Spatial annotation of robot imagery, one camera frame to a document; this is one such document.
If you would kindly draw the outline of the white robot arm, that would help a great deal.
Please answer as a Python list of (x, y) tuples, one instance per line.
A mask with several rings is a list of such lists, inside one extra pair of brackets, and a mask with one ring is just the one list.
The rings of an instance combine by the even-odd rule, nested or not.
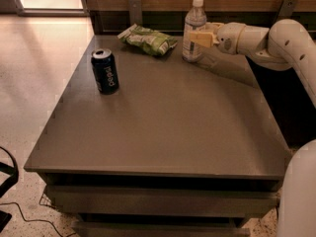
[[(316, 43), (298, 22), (282, 19), (270, 28), (207, 23), (189, 40), (223, 53), (243, 54), (274, 71), (292, 68), (316, 107)], [(281, 188), (276, 237), (316, 237), (316, 139), (291, 158)]]

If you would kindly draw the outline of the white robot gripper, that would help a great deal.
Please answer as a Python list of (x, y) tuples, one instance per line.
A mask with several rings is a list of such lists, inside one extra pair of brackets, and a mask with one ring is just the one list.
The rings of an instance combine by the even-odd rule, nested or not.
[(245, 27), (246, 25), (241, 23), (207, 22), (205, 29), (208, 32), (191, 31), (189, 37), (190, 41), (203, 47), (217, 45), (221, 52), (235, 55), (237, 53), (238, 39)]

